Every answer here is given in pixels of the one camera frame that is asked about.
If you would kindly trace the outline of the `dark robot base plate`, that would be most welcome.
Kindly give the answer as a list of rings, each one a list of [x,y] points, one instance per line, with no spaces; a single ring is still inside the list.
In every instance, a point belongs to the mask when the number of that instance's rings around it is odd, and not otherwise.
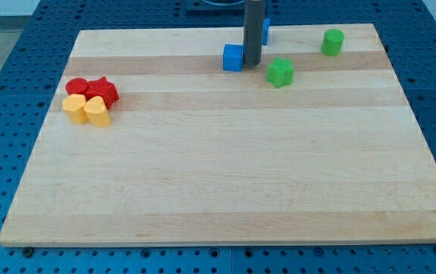
[[[244,0],[186,0],[187,14],[241,14]]]

